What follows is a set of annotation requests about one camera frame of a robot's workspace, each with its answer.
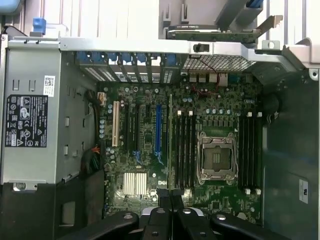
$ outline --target cpu socket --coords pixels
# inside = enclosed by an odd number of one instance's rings
[[[201,185],[212,180],[231,182],[238,175],[237,145],[233,133],[227,137],[215,137],[200,132],[197,148],[197,178]]]

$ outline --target white pci slot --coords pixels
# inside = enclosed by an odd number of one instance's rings
[[[119,144],[120,102],[113,102],[112,147]]]

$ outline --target barcode sticker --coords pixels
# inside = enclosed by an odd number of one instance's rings
[[[55,81],[56,76],[44,76],[43,95],[47,95],[48,97],[55,96]]]
[[[299,200],[308,204],[308,182],[299,179]]]

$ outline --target motherboard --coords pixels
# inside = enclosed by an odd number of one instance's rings
[[[102,82],[105,216],[184,205],[261,219],[262,86],[250,74],[189,74],[177,84]]]

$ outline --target warning label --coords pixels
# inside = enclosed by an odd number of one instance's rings
[[[47,147],[48,96],[10,95],[6,99],[5,146]]]

